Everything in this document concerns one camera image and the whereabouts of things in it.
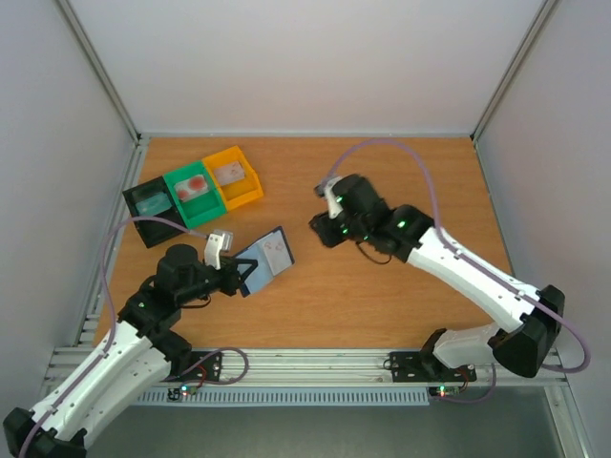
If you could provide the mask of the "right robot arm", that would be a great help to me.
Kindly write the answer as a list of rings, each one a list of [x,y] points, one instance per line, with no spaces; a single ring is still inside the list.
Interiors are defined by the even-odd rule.
[[[500,364],[517,376],[533,378],[545,366],[561,329],[565,296],[558,288],[518,281],[466,249],[414,206],[390,208],[366,177],[333,177],[314,192],[327,210],[309,226],[324,246],[347,240],[368,244],[443,281],[492,319],[471,329],[434,331],[419,352],[427,375],[438,379],[460,366]]]

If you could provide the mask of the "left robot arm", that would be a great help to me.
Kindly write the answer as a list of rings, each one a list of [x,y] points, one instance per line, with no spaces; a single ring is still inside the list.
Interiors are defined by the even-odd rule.
[[[183,309],[221,292],[235,295],[256,260],[220,256],[213,265],[187,244],[171,246],[157,272],[129,298],[99,345],[51,394],[3,421],[14,457],[84,457],[101,432],[150,386],[193,369],[192,346],[172,329]]]

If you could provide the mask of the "blue card holder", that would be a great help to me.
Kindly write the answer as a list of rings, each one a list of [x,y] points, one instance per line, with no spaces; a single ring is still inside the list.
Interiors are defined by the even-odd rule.
[[[294,263],[284,228],[277,226],[235,255],[239,260],[255,260],[258,265],[250,273],[240,291],[248,297],[264,289]]]

